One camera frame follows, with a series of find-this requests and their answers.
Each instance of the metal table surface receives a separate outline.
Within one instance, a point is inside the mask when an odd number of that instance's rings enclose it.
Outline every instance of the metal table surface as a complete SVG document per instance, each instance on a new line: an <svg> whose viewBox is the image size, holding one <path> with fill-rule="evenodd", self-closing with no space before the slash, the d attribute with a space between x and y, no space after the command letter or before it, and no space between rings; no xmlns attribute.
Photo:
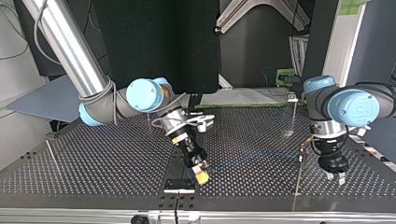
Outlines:
<svg viewBox="0 0 396 224"><path fill-rule="evenodd" d="M164 194L169 178L188 178L180 153L147 115L69 132L0 171L0 208L238 212L396 213L396 174L348 140L345 185L326 179L310 153L294 195L309 118L293 107L205 109L215 125L200 142L212 167L195 194Z"/></svg>

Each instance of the metal frame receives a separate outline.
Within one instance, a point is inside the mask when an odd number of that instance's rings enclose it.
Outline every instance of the metal frame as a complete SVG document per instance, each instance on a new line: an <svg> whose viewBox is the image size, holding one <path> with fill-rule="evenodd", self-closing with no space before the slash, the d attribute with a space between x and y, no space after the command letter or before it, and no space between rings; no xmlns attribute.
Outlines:
<svg viewBox="0 0 396 224"><path fill-rule="evenodd" d="M301 31L310 22L303 9L298 5L294 16L294 9L298 2L296 0L233 0L218 18L215 32L225 34L237 21L239 21L252 8L259 5L274 7L294 27Z"/></svg>
<svg viewBox="0 0 396 224"><path fill-rule="evenodd" d="M0 223L131 223L133 216L148 217L150 224L174 223L174 212L80 209L0 209ZM396 222L393 214L362 213L240 213L177 212L179 223L319 223L321 221L366 223Z"/></svg>

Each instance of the cable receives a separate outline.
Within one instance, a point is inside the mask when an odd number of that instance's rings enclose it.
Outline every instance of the cable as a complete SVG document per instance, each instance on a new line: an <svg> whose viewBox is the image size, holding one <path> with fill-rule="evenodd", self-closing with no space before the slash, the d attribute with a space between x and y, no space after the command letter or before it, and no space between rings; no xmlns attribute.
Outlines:
<svg viewBox="0 0 396 224"><path fill-rule="evenodd" d="M88 13L88 17L90 18L90 24L91 24L91 26L92 26L95 30L97 30L97 31L99 31L99 32L102 32L99 28L97 28L97 27L93 24L93 21L92 21L92 18L91 18L91 12Z"/></svg>
<svg viewBox="0 0 396 224"><path fill-rule="evenodd" d="M269 86L269 84L268 84L268 78L267 78L267 75L265 75L264 71L262 71L262 68L260 69L260 71L262 72L262 75L263 75L263 76L264 76L264 78L265 78L265 84L267 85L267 87L270 87L270 86ZM276 95L276 94L273 94L273 93L271 93L271 91L270 91L270 90L268 90L268 92L270 92L270 94L271 94L272 96L285 96L285 95L286 95L286 93L284 93L284 94L281 94L281 95Z"/></svg>
<svg viewBox="0 0 396 224"><path fill-rule="evenodd" d="M267 85L267 87L269 87L267 75L265 75L265 73L262 71L262 68L260 69L260 71L262 72L262 75L263 75L264 78L265 78L265 84Z"/></svg>
<svg viewBox="0 0 396 224"><path fill-rule="evenodd" d="M5 8L7 8L8 10L10 10L10 11L15 15L16 18L19 17L17 11L15 11L15 9L12 8L12 6L10 6L10 5L6 4L6 3L0 2L0 7L5 7ZM3 16L6 18L6 20L8 20L9 24L12 26L12 28L15 30L15 32L16 32L23 40L26 40L25 34L23 33L23 30L19 30L17 27L15 27L15 26L14 26L14 23L12 23L12 21L8 18L8 16L6 15L6 13L5 13L3 10L0 10L0 12L3 14Z"/></svg>
<svg viewBox="0 0 396 224"><path fill-rule="evenodd" d="M252 153L250 155L247 155L246 157L237 159L237 160L233 160L233 161L227 161L225 163L223 163L222 165L215 167L212 171L213 173L217 173L220 171L223 171L225 169L234 167L236 165L239 165L245 161L249 161L249 160L253 160L253 159L257 159L259 157L262 156L279 156L279 157L283 157L283 158L288 158L288 159L294 159L294 160L299 160L298 156L292 156L292 155L288 155L286 153L277 153L277 152L273 152L272 150L270 151L259 151L256 153Z"/></svg>
<svg viewBox="0 0 396 224"><path fill-rule="evenodd" d="M187 167L186 167L186 173L187 173L187 176L189 177L191 183L195 184L195 178L191 177L190 172L189 172L189 168L187 168Z"/></svg>
<svg viewBox="0 0 396 224"><path fill-rule="evenodd" d="M162 107L162 108L160 108L160 109L158 109L158 110L150 111L150 113L157 113L157 112L160 112L160 111L163 111L163 110L169 108L171 105L173 105L174 103L176 103L176 102L178 102L179 100L181 100L181 98L183 98L186 94L187 94L186 92L180 94L174 101L172 101L172 102L169 103L168 105L166 105L166 106L164 106L164 107Z"/></svg>
<svg viewBox="0 0 396 224"><path fill-rule="evenodd" d="M5 114L4 116L0 117L0 119L4 119L4 118L6 118L6 117L8 117L8 116L10 116L10 115L15 114L16 112L17 112L17 111L12 111L12 112L10 112L10 113L7 113L7 114Z"/></svg>
<svg viewBox="0 0 396 224"><path fill-rule="evenodd" d="M16 18L18 18L17 12L16 12L16 11L14 10L14 8L12 8L10 5L8 5L8 4L6 4L6 3L3 3L3 2L0 2L0 7L5 7L5 8L7 8L8 10L10 10L10 11L15 15ZM24 41L26 41L25 35L24 35L23 31L19 31L19 30L17 29L17 27L14 26L14 24L12 23L12 21L8 18L8 16L6 15L6 13L5 13L3 10L0 9L0 12L3 14L3 16L6 18L6 20L9 22L9 24L10 24L10 25L12 26L12 28L15 30L15 32L16 32ZM11 55L11 56L7 56L7 57L0 58L0 60L6 60L6 59L12 59L12 58L19 57L19 56L21 56L22 54L24 54L28 49L29 49L29 44L28 44L27 41L26 41L26 47L24 48L24 50L23 50L22 52L17 53L17 54L15 54L15 55Z"/></svg>
<svg viewBox="0 0 396 224"><path fill-rule="evenodd" d="M85 20L85 23L84 23L84 29L82 30L83 34L85 34L85 32L87 31L88 21L90 20L91 7L92 7L92 0L90 0L88 2L88 15L87 15L87 19Z"/></svg>
<svg viewBox="0 0 396 224"><path fill-rule="evenodd" d="M41 52L41 54L44 57L46 57L48 60L50 60L53 63L61 65L59 62L57 62L56 60L54 60L50 56L48 56L47 53L41 48L40 43L38 42L38 37L37 37L38 23L41 21L41 17L43 16L44 9L46 8L47 1L48 0L44 0L43 6L40 8L40 10L38 11L37 17L35 18L35 29L34 29L35 46L38 48L38 50Z"/></svg>
<svg viewBox="0 0 396 224"><path fill-rule="evenodd" d="M188 122L187 120L183 120L183 119L172 119L172 118L167 118L167 117L154 119L154 120L151 122L151 126L153 126L153 127L155 127L155 128L163 128L162 125L155 124L155 123L156 123L157 121L159 121L159 120L164 120L164 119L170 119L170 120L179 121L180 124L188 124L188 125L194 126L194 127L198 126L198 123L192 123L192 122Z"/></svg>
<svg viewBox="0 0 396 224"><path fill-rule="evenodd" d="M104 54L104 55L102 55L102 56L100 56L100 57L97 58L96 60L97 60L97 61L101 61L101 60L104 59L106 56L107 56L107 53Z"/></svg>
<svg viewBox="0 0 396 224"><path fill-rule="evenodd" d="M21 53L18 53L18 54L12 55L12 56L8 56L8 57L5 57L5 58L0 58L0 60L6 60L6 59L12 59L12 58L19 57L19 56L21 56L22 54L26 53L26 51L27 51L28 49L29 49L29 45L26 44L25 49L24 49Z"/></svg>

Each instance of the silver robot arm segment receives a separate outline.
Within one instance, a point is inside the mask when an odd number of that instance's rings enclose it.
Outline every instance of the silver robot arm segment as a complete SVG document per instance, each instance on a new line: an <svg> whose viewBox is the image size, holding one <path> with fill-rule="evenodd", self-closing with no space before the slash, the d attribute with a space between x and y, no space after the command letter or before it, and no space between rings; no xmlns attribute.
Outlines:
<svg viewBox="0 0 396 224"><path fill-rule="evenodd" d="M83 33L77 26L64 0L23 0L32 17L49 42L66 74L76 87L81 104L81 119L97 126L141 113L157 113L166 135L184 154L184 163L195 172L199 184L208 181L207 155L195 140L213 123L214 116L191 119L175 96L172 86L163 78L133 81L128 88L117 91L94 58Z"/></svg>
<svg viewBox="0 0 396 224"><path fill-rule="evenodd" d="M336 87L333 77L313 77L304 83L311 118L312 148L319 154L318 164L326 172L342 174L348 162L342 147L351 127L368 128L375 119L396 114L396 86L360 82Z"/></svg>

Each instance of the green object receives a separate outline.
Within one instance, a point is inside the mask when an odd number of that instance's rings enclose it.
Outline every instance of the green object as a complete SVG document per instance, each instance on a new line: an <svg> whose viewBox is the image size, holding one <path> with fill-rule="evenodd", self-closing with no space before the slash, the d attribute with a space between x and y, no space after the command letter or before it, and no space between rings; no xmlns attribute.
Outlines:
<svg viewBox="0 0 396 224"><path fill-rule="evenodd" d="M276 85L278 87L291 87L292 83L285 83L282 80L279 80L279 76L289 76L294 77L295 71L294 68L286 68L286 69L277 69L276 71Z"/></svg>
<svg viewBox="0 0 396 224"><path fill-rule="evenodd" d="M365 0L342 0L338 15L358 15L359 7L365 2Z"/></svg>

